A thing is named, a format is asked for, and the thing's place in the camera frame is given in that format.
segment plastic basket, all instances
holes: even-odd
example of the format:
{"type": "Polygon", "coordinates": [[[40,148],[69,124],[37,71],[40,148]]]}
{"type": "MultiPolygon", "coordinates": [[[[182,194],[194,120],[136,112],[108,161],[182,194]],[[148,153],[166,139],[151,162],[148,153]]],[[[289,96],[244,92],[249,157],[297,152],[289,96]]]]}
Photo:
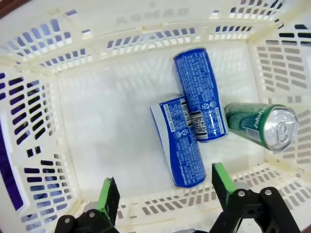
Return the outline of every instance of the plastic basket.
{"type": "MultiPolygon", "coordinates": [[[[221,212],[212,162],[254,191],[277,187],[299,227],[308,226],[310,18],[308,0],[33,0],[2,18],[1,161],[20,194],[14,206],[0,179],[2,231],[53,232],[111,176],[121,193],[120,232],[209,231],[221,212]],[[208,50],[224,105],[285,104],[300,125],[279,154],[232,133],[200,144],[207,179],[181,189],[149,106],[181,92],[172,57],[197,46],[208,50]]],[[[251,231],[259,227],[245,220],[239,232],[251,231]]]]}

